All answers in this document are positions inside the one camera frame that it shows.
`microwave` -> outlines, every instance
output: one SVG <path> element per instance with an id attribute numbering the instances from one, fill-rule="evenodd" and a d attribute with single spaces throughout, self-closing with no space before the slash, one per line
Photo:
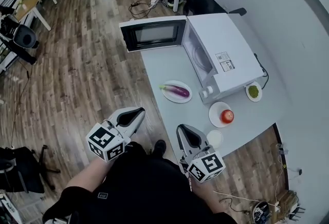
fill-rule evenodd
<path id="1" fill-rule="evenodd" d="M 263 76 L 231 15 L 165 16 L 120 23 L 128 52 L 183 46 L 204 103 L 228 96 Z"/>

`microwave door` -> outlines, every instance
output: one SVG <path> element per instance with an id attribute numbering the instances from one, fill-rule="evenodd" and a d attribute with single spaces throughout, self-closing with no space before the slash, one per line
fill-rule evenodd
<path id="1" fill-rule="evenodd" d="M 128 52 L 182 44 L 187 18 L 165 16 L 120 23 Z"/>

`plate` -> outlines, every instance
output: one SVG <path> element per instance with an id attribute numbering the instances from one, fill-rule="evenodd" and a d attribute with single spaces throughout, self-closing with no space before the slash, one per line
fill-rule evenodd
<path id="1" fill-rule="evenodd" d="M 209 109 L 210 122 L 218 128 L 223 128 L 223 127 L 231 124 L 231 123 L 223 123 L 220 120 L 221 113 L 224 110 L 232 110 L 232 109 L 227 103 L 224 103 L 224 102 L 215 102 Z"/>
<path id="2" fill-rule="evenodd" d="M 223 134 L 219 130 L 212 130 L 207 134 L 207 140 L 214 149 L 218 149 L 223 142 Z"/>
<path id="3" fill-rule="evenodd" d="M 161 89 L 162 91 L 162 94 L 164 95 L 164 97 L 166 97 L 169 101 L 172 101 L 174 103 L 187 103 L 189 100 L 192 99 L 192 91 L 191 91 L 191 88 L 189 86 L 187 86 L 184 82 L 180 82 L 180 81 L 167 81 L 164 83 L 164 85 L 176 85 L 176 86 L 179 86 L 179 87 L 182 87 L 186 90 L 189 91 L 190 93 L 190 96 L 187 97 L 187 98 L 184 98 L 183 96 L 179 96 L 177 94 L 174 94 L 173 92 L 171 91 L 168 91 L 168 90 L 164 90 L 164 89 Z"/>
<path id="4" fill-rule="evenodd" d="M 251 97 L 250 94 L 249 94 L 249 87 L 252 86 L 252 85 L 255 85 L 257 87 L 258 91 L 259 91 L 258 96 L 256 98 Z M 263 96 L 263 91 L 262 91 L 262 88 L 261 88 L 261 86 L 259 85 L 258 82 L 253 82 L 253 83 L 250 83 L 249 85 L 247 85 L 246 94 L 247 94 L 250 101 L 259 102 L 261 100 L 262 96 Z"/>

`shirt logo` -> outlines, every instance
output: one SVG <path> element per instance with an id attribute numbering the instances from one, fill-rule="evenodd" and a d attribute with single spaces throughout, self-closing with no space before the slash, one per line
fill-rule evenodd
<path id="1" fill-rule="evenodd" d="M 107 196 L 108 196 L 108 193 L 102 193 L 102 192 L 100 192 L 98 194 L 98 198 L 100 198 L 100 199 L 107 199 Z"/>

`black t-shirt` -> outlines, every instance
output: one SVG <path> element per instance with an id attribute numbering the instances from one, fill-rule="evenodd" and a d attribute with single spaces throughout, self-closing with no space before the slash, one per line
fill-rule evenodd
<path id="1" fill-rule="evenodd" d="M 43 221 L 71 215 L 70 223 L 225 223 L 227 214 L 213 214 L 190 190 L 187 178 L 165 159 L 136 159 L 115 163 L 94 191 L 66 188 Z"/>

